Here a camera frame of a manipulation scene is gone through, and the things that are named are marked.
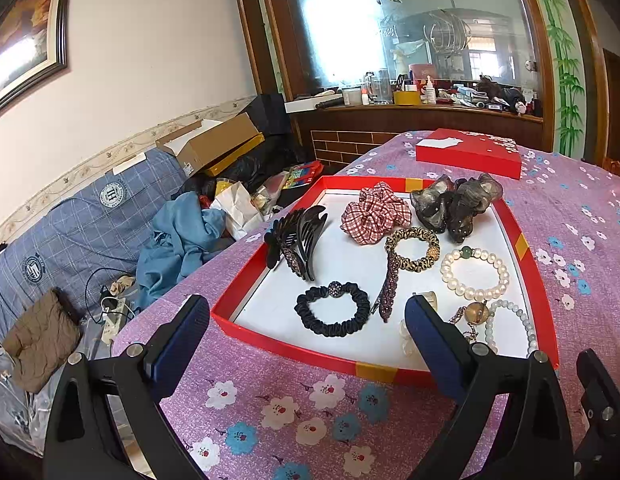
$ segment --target tablecloth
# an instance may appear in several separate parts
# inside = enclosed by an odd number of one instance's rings
[[[340,174],[477,175],[416,162],[414,144],[427,134],[400,134]],[[593,348],[620,388],[620,178],[557,153],[519,149],[521,180],[497,179],[550,301],[559,381],[577,444],[587,428],[578,353]],[[146,342],[189,294],[205,296],[212,307],[268,227],[235,243],[128,323],[114,353]],[[211,321],[161,408],[209,478],[323,480],[406,478],[453,405],[435,390],[371,383],[270,354],[224,335]],[[485,459],[498,420],[493,410],[467,472]]]

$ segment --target white bottle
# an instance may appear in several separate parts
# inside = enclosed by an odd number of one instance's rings
[[[426,100],[429,105],[437,104],[437,93],[434,90],[434,85],[432,85],[432,79],[430,79],[430,76],[427,76]]]

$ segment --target brown cushion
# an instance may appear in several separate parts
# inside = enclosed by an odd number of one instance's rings
[[[27,392],[39,393],[74,351],[81,334],[49,290],[14,324],[4,349],[14,359],[12,379]]]

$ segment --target screw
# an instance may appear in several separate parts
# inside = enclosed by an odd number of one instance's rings
[[[82,359],[82,355],[79,354],[79,352],[75,352],[75,353],[71,354],[70,357],[68,358],[68,363],[71,364],[71,365],[75,365],[79,361],[81,361],[81,359]]]
[[[487,345],[484,345],[483,343],[475,343],[472,345],[472,351],[480,356],[485,356],[488,353],[490,353],[490,349],[488,348]]]
[[[612,406],[608,406],[601,412],[601,418],[603,420],[610,420],[614,416],[614,408]]]
[[[126,354],[128,354],[129,357],[136,357],[143,351],[144,346],[139,343],[134,343],[126,348]]]
[[[543,350],[537,350],[534,352],[534,358],[539,363],[546,363],[548,361],[548,355]]]

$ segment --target red box lid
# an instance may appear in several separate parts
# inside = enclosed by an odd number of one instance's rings
[[[420,162],[521,178],[521,155],[516,142],[506,137],[439,128],[421,140],[415,150]]]

